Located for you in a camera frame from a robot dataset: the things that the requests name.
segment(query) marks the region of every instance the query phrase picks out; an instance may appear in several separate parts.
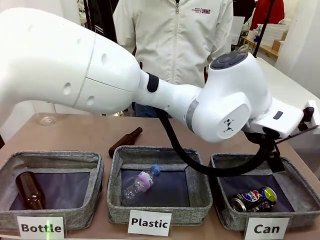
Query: blue bottle cap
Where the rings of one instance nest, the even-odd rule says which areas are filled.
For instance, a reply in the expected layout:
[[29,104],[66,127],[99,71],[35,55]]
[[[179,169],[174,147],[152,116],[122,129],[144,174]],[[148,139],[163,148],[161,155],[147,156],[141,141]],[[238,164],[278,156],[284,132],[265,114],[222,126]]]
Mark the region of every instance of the blue bottle cap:
[[150,168],[150,171],[152,171],[154,173],[155,176],[158,176],[160,171],[161,171],[161,168],[158,164],[154,164],[152,165],[152,167]]

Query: robot logo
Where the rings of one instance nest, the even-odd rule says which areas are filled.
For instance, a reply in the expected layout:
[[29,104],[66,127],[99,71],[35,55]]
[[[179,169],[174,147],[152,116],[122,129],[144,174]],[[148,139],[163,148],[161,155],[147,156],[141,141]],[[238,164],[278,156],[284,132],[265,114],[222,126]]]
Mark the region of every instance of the robot logo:
[[227,129],[224,130],[223,133],[228,132],[229,130],[231,130],[232,132],[234,131],[234,130],[230,127],[230,124],[231,124],[233,121],[234,121],[234,119],[233,119],[233,120],[227,119],[227,120],[225,120],[225,121],[223,122],[223,123],[226,124],[226,126],[227,126]]

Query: red jacket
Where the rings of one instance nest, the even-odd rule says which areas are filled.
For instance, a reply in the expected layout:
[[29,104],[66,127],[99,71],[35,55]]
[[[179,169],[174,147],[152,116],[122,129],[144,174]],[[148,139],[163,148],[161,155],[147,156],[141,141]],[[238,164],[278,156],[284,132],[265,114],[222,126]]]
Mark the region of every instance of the red jacket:
[[[256,29],[258,24],[263,24],[268,14],[271,0],[258,0],[253,15],[250,30]],[[269,24],[277,24],[285,18],[285,6],[283,0],[275,0],[272,12],[269,18]]]

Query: white robotic arm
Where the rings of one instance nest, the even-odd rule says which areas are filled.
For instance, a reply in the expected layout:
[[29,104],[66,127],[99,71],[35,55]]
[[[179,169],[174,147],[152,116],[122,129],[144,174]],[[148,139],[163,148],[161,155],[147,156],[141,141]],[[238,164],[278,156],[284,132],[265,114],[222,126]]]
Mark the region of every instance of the white robotic arm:
[[2,122],[16,103],[26,100],[107,114],[137,102],[167,111],[214,143],[241,129],[285,138],[304,116],[302,110],[271,98],[251,54],[219,57],[210,65],[205,87],[199,88],[145,73],[116,43],[40,10],[2,12],[0,35]]

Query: clear plastic water bottle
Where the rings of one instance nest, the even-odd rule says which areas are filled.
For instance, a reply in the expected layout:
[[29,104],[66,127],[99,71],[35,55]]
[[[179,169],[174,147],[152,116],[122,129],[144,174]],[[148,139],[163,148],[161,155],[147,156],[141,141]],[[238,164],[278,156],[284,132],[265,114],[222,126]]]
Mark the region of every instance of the clear plastic water bottle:
[[145,193],[154,184],[155,177],[159,175],[160,171],[160,167],[154,164],[150,169],[140,172],[133,180],[133,184],[122,191],[122,205],[130,206],[135,203],[142,193]]

